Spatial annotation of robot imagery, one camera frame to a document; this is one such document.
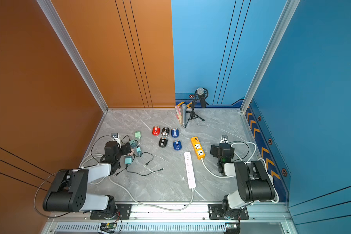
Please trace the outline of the teal USB charger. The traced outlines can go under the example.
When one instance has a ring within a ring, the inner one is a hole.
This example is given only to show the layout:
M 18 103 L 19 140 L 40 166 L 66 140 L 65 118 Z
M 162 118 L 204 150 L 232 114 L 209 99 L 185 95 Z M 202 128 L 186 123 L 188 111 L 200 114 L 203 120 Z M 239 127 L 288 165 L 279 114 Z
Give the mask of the teal USB charger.
M 131 148 L 135 148 L 138 146 L 138 140 L 134 139 L 129 141 Z

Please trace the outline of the yellow power strip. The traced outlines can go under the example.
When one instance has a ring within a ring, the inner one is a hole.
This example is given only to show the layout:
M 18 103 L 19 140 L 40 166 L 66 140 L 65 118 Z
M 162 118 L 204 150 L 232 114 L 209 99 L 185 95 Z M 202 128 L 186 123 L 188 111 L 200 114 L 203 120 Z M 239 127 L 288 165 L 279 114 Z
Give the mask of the yellow power strip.
M 192 137 L 191 143 L 192 143 L 192 146 L 194 147 L 198 160 L 202 160 L 203 158 L 205 158 L 205 152 L 202 148 L 202 145 L 198 137 Z

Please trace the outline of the green USB charger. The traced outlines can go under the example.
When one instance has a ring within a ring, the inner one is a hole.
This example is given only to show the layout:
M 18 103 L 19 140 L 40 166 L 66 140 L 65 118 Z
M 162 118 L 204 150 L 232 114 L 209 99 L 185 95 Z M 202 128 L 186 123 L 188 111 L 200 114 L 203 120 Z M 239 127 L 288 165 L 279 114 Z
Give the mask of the green USB charger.
M 135 132 L 135 138 L 137 138 L 137 139 L 141 138 L 141 132 L 140 131 L 136 131 Z

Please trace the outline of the red electric shaver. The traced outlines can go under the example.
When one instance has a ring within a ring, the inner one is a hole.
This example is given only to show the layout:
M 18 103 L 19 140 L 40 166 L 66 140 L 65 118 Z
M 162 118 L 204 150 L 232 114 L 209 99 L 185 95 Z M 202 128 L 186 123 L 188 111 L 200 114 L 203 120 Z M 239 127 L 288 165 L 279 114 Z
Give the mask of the red electric shaver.
M 161 133 L 161 128 L 159 126 L 154 126 L 152 129 L 152 134 L 154 136 L 158 136 L 158 135 L 160 135 L 160 133 Z

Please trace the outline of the blue electric shaver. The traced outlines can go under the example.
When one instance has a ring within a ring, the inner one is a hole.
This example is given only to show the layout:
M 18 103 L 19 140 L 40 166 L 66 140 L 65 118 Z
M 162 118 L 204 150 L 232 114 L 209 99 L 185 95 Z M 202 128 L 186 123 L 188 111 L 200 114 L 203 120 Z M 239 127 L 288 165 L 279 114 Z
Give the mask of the blue electric shaver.
M 174 140 L 173 141 L 173 148 L 174 148 L 174 150 L 176 150 L 176 151 L 179 151 L 179 150 L 181 150 L 182 149 L 182 145 L 181 145 L 181 142 L 180 142 L 180 140 Z
M 179 137 L 179 130 L 177 128 L 172 128 L 171 129 L 171 136 L 173 138 L 178 138 Z

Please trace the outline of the white power strip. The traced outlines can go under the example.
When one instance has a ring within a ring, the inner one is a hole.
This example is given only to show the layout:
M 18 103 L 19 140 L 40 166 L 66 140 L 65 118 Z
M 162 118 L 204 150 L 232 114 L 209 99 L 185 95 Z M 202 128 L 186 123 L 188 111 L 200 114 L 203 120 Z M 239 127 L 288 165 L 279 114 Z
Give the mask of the white power strip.
M 196 188 L 196 180 L 195 180 L 194 168 L 192 164 L 191 153 L 185 152 L 184 159 L 185 159 L 188 187 L 189 189 L 193 190 Z

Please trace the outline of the black electric shaver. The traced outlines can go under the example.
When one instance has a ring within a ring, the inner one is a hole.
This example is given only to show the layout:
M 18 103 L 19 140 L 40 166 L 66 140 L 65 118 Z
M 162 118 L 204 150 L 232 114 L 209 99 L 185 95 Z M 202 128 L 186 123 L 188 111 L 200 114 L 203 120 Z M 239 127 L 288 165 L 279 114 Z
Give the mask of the black electric shaver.
M 170 134 L 170 129 L 169 127 L 164 127 L 161 131 L 161 136 L 162 137 L 168 137 Z
M 161 137 L 159 140 L 159 147 L 165 148 L 167 146 L 168 139 L 166 137 Z

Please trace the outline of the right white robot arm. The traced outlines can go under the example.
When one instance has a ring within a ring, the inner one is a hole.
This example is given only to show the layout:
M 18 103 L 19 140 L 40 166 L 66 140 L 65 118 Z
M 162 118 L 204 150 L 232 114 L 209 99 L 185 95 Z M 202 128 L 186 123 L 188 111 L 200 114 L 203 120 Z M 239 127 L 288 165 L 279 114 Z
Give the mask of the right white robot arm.
M 234 178 L 238 189 L 224 196 L 221 204 L 209 204 L 211 220 L 248 220 L 247 207 L 254 202 L 279 202 L 274 179 L 267 173 L 263 159 L 233 161 L 235 150 L 232 144 L 221 142 L 212 145 L 210 154 L 218 159 L 220 178 Z

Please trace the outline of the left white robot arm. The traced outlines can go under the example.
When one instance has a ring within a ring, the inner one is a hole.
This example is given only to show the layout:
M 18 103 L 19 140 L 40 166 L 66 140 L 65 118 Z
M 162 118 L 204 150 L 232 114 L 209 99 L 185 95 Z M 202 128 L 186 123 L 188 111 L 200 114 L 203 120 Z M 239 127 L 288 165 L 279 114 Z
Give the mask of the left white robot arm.
M 118 218 L 119 209 L 113 196 L 87 192 L 88 184 L 105 179 L 121 167 L 120 159 L 131 151 L 130 143 L 111 140 L 105 144 L 104 155 L 98 164 L 78 169 L 64 169 L 55 178 L 43 201 L 47 212 L 92 212 L 91 218 Z

